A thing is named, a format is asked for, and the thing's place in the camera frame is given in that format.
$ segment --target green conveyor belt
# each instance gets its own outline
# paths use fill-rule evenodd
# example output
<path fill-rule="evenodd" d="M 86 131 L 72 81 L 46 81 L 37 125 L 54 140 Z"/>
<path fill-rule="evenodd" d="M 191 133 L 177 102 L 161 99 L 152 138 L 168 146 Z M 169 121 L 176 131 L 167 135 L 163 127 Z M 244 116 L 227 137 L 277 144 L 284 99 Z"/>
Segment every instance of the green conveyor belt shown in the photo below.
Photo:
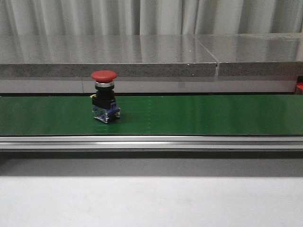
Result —
<path fill-rule="evenodd" d="M 0 135 L 303 135 L 301 95 L 117 96 L 104 124 L 83 96 L 0 97 Z"/>

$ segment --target chrome ring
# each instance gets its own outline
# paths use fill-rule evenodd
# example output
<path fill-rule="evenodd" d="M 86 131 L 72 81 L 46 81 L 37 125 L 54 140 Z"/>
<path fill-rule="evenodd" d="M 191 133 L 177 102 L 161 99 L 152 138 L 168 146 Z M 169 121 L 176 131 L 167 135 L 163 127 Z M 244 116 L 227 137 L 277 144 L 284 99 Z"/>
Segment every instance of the chrome ring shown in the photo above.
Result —
<path fill-rule="evenodd" d="M 114 82 L 112 81 L 112 82 L 110 82 L 110 83 L 98 83 L 98 82 L 96 82 L 96 86 L 97 87 L 111 87 L 111 86 L 113 86 L 114 85 Z"/>

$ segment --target aluminum rail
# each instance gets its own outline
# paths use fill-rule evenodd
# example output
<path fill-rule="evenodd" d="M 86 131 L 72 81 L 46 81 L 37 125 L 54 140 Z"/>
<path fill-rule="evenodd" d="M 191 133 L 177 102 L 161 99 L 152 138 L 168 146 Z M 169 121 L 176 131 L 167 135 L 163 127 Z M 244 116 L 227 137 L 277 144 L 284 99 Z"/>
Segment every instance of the aluminum rail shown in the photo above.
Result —
<path fill-rule="evenodd" d="M 0 137 L 0 151 L 59 149 L 249 149 L 303 151 L 303 136 L 39 136 Z"/>

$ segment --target red button cap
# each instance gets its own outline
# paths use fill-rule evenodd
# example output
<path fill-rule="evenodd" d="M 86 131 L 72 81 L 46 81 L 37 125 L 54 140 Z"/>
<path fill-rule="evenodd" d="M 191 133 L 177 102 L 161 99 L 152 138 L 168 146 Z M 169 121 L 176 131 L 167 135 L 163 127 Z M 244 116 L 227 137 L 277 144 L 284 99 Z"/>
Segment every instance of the red button cap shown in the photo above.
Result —
<path fill-rule="evenodd" d="M 95 71 L 91 74 L 91 77 L 96 80 L 98 83 L 110 83 L 115 79 L 118 75 L 111 70 L 100 70 Z"/>

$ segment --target conveyor belt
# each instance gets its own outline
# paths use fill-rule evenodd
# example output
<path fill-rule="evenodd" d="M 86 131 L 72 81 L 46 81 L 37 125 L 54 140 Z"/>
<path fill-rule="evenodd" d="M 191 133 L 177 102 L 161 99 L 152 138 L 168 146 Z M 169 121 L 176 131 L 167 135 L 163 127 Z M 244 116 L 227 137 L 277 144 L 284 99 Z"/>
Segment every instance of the conveyor belt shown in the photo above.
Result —
<path fill-rule="evenodd" d="M 0 149 L 303 149 L 303 96 L 117 96 L 121 119 L 84 96 L 1 97 Z"/>

